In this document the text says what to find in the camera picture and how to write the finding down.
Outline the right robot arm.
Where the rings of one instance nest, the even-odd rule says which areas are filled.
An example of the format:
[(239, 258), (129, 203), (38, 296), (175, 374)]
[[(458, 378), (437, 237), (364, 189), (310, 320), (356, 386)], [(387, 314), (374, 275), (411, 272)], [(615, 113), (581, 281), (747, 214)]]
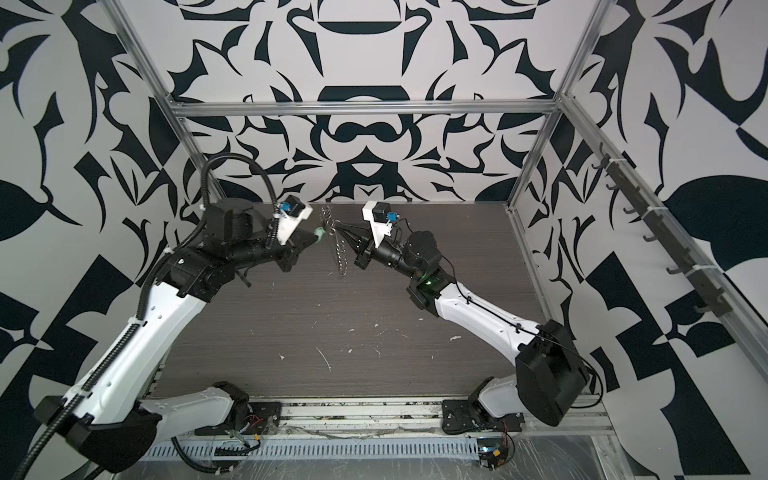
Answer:
[(407, 292), (419, 309), (466, 329), (513, 363), (513, 374), (484, 380), (468, 397), (477, 425), (530, 414), (556, 427), (573, 408), (589, 372), (562, 324), (523, 319), (472, 293), (443, 268), (429, 231), (416, 231), (402, 243), (377, 238), (361, 224), (340, 223), (336, 232), (355, 252), (359, 268), (376, 261), (406, 276)]

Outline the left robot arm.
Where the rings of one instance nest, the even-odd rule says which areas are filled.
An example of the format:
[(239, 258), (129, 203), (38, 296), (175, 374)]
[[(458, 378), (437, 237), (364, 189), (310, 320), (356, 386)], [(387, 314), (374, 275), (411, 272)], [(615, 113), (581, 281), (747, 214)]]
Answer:
[(230, 382), (163, 400), (142, 395), (177, 337), (222, 286), (264, 263), (288, 272), (321, 239), (300, 226), (312, 212), (293, 195), (269, 217), (245, 199), (206, 206), (190, 240), (152, 267), (136, 314), (97, 365), (65, 395), (38, 405), (35, 416), (47, 429), (31, 451), (41, 452), (59, 434), (98, 467), (119, 473), (180, 434), (246, 428), (249, 397)]

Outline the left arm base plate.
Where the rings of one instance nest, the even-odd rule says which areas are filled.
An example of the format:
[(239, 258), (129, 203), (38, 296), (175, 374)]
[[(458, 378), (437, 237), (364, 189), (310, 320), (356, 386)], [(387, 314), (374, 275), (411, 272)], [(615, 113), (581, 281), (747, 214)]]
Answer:
[(256, 401), (235, 407), (233, 429), (243, 435), (270, 434), (280, 426), (283, 404), (278, 401)]

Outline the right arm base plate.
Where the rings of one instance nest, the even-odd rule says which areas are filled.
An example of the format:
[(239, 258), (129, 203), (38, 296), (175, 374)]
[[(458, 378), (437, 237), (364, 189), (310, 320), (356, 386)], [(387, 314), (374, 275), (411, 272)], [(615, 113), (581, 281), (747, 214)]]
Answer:
[(503, 423), (516, 419), (514, 414), (492, 417), (477, 402), (469, 400), (443, 400), (441, 402), (441, 429), (447, 435), (470, 432), (498, 431)]

